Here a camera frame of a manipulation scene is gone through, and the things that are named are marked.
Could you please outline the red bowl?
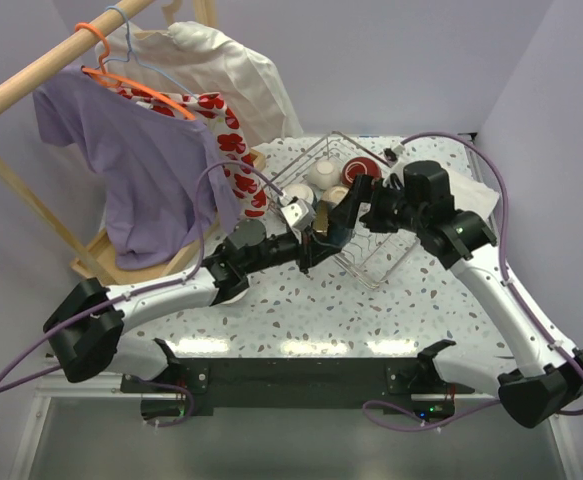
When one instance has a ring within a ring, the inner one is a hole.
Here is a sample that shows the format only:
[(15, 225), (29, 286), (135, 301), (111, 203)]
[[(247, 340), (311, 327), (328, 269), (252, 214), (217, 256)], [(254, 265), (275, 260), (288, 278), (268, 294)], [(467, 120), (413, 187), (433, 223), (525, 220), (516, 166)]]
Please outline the red bowl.
[(382, 171), (378, 163), (368, 157), (355, 157), (348, 160), (342, 168), (341, 183), (346, 187), (351, 187), (359, 175), (368, 175), (373, 178), (380, 178)]

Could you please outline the blue floral bowl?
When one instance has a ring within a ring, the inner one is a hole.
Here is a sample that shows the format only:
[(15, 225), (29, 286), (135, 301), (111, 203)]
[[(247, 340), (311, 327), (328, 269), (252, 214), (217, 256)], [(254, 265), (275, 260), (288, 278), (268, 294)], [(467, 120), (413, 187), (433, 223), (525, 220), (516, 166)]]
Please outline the blue floral bowl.
[(344, 248), (354, 236), (354, 232), (329, 219), (329, 214), (334, 207), (333, 203), (320, 200), (316, 204), (316, 216), (312, 227), (320, 242)]

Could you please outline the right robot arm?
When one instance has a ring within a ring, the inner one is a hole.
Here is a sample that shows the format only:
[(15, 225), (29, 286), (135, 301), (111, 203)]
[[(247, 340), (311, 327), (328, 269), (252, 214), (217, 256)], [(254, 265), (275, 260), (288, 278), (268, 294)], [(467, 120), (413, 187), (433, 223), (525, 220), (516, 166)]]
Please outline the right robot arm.
[(416, 369), (419, 386), (450, 382), (496, 397), (519, 425), (534, 428), (583, 395), (583, 349), (551, 322), (508, 269), (494, 232), (480, 215), (456, 208), (447, 171), (435, 161), (403, 169), (399, 188), (359, 174), (331, 210), (329, 225), (373, 233), (406, 230), (474, 296), (508, 345), (515, 369), (490, 374), (474, 362), (435, 356)]

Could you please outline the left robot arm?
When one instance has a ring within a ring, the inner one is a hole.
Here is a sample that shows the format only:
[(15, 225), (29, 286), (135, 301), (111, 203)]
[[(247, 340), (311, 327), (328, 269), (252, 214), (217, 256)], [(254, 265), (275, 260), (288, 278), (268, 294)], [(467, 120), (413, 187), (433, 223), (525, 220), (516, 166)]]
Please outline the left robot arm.
[(325, 234), (307, 228), (269, 235), (262, 222), (243, 220), (199, 267), (135, 284), (79, 282), (43, 331), (71, 383), (109, 371), (138, 376), (154, 391), (167, 392), (178, 380), (172, 354), (163, 342), (130, 338), (128, 331), (180, 311), (227, 303), (248, 289), (255, 272), (295, 263), (306, 273), (350, 238), (350, 230), (338, 227)]

